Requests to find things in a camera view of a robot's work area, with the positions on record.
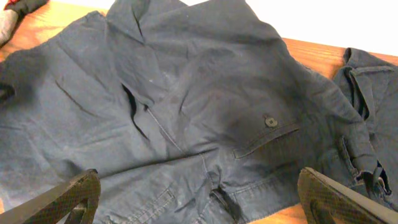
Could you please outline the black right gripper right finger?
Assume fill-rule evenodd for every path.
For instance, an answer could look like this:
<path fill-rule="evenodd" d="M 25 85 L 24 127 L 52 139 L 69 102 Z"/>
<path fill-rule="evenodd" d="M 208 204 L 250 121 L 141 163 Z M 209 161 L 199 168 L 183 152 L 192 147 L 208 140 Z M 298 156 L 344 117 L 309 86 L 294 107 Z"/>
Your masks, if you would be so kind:
<path fill-rule="evenodd" d="M 311 224 L 397 224 L 397 212 L 306 167 L 298 178 L 298 195 Z"/>

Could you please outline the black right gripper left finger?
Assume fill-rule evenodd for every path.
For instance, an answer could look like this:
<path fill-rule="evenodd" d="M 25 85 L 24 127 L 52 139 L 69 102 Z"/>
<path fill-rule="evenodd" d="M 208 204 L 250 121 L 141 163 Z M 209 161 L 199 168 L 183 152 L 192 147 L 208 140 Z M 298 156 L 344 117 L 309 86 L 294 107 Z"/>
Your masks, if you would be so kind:
<path fill-rule="evenodd" d="M 101 194 L 98 172 L 88 169 L 47 192 L 1 214 L 1 223 L 90 224 L 95 217 Z"/>

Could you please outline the dark blue shorts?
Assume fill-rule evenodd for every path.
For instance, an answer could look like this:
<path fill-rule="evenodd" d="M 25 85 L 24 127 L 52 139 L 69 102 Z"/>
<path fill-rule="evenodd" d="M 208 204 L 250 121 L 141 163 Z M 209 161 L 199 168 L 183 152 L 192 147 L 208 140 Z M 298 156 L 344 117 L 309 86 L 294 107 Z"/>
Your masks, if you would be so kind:
<path fill-rule="evenodd" d="M 341 88 L 244 1 L 117 1 L 10 54 L 1 81 L 6 209 L 96 169 L 95 223 L 249 223 L 299 202 L 304 167 L 397 209 Z"/>

